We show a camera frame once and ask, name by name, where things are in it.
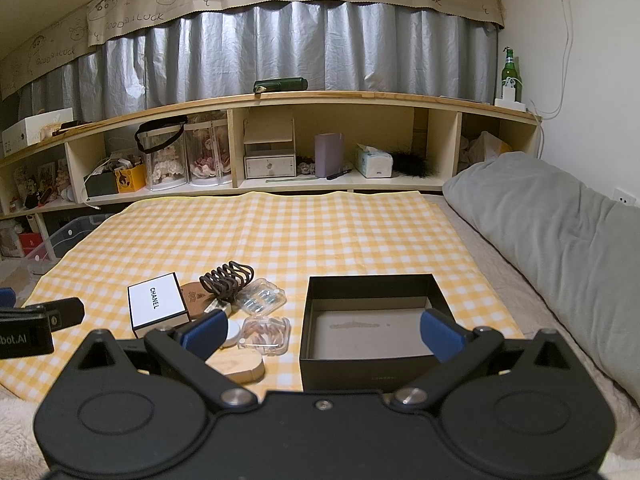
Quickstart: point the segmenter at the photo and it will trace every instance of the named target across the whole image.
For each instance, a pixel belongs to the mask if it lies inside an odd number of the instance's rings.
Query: pen
[[[334,173],[334,174],[332,174],[332,175],[329,175],[326,179],[327,179],[327,180],[333,180],[334,178],[338,178],[339,176],[346,175],[347,173],[351,173],[351,170],[342,170],[342,171],[339,171],[338,173]]]

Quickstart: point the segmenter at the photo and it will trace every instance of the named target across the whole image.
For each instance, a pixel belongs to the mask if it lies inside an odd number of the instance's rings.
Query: yellow checkered tablecloth
[[[260,396],[302,389],[298,354],[309,276],[433,273],[463,326],[522,336],[444,213],[417,191],[156,198],[110,217],[40,280],[27,304],[77,296],[84,321],[53,335],[53,354],[0,362],[0,383],[41,400],[90,330],[134,337],[129,285],[169,272],[193,282],[229,260],[251,265],[256,277],[287,293],[273,316],[290,319],[289,351],[264,358],[264,379],[249,386]]]

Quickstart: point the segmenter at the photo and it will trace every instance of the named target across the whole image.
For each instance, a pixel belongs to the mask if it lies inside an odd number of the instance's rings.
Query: pillow case
[[[640,402],[640,208],[522,152],[475,164],[442,191]]]

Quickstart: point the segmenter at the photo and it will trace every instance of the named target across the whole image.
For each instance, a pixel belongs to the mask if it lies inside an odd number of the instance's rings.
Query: silver curtain
[[[309,89],[492,102],[497,27],[389,4],[269,2],[200,12],[108,41],[20,90],[20,117],[73,107],[98,121],[145,108],[251,93],[302,76]]]

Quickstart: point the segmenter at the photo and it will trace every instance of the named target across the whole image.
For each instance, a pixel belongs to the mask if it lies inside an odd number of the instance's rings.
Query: black box
[[[420,316],[453,315],[431,274],[312,276],[300,341],[304,390],[392,392],[438,364]]]
[[[113,195],[118,192],[116,177],[111,172],[90,176],[84,183],[84,187],[88,197]]]

